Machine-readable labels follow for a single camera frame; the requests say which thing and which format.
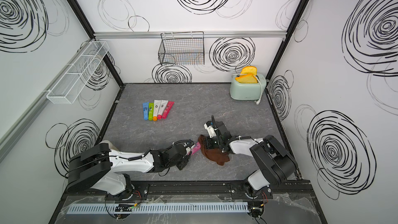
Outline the brown cloth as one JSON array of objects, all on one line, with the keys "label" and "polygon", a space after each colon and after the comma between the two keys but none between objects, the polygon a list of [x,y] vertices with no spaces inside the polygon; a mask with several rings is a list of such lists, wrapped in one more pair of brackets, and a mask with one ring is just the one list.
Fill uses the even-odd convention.
[{"label": "brown cloth", "polygon": [[229,155],[227,153],[223,153],[219,148],[215,149],[205,148],[206,137],[204,135],[199,136],[198,142],[201,145],[202,154],[210,161],[215,162],[219,166],[224,166],[225,163],[230,162]]}]

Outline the crimson pink toothpaste tube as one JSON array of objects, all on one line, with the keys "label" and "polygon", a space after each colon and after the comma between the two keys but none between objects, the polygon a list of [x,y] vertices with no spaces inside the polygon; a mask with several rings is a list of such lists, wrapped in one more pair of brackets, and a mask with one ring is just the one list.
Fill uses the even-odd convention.
[{"label": "crimson pink toothpaste tube", "polygon": [[167,116],[168,116],[168,114],[169,114],[171,108],[173,107],[173,105],[174,105],[174,102],[168,101],[168,103],[167,103],[167,105],[166,105],[166,108],[165,108],[165,110],[163,111],[163,114],[162,114],[162,118],[163,118],[163,119],[166,119],[166,118],[167,118]]}]

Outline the magenta toothpaste tube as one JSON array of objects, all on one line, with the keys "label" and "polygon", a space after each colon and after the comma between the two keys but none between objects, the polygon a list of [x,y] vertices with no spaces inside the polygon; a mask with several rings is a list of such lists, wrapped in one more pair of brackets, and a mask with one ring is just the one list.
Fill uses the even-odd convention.
[{"label": "magenta toothpaste tube", "polygon": [[201,143],[197,142],[191,149],[191,154],[195,154],[196,152],[201,150]]}]

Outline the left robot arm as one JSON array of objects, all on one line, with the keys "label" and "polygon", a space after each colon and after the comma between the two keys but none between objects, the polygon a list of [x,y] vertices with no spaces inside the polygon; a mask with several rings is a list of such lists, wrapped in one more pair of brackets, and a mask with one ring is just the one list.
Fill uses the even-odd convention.
[{"label": "left robot arm", "polygon": [[97,189],[116,196],[131,192],[127,172],[160,173],[172,167],[182,170],[188,163],[192,140],[181,140],[166,149],[148,149],[144,153],[122,152],[109,143],[100,143],[69,161],[67,191]]}]

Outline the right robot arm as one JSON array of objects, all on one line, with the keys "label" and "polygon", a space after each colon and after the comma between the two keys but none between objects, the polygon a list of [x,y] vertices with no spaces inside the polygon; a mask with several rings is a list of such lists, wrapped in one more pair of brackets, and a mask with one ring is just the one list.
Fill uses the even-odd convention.
[{"label": "right robot arm", "polygon": [[247,197],[255,199],[264,188],[279,187],[297,170],[293,155],[272,135],[262,139],[231,135],[222,121],[210,120],[204,124],[208,136],[202,137],[202,154],[222,166],[229,155],[246,155],[254,158],[258,169],[243,182]]}]

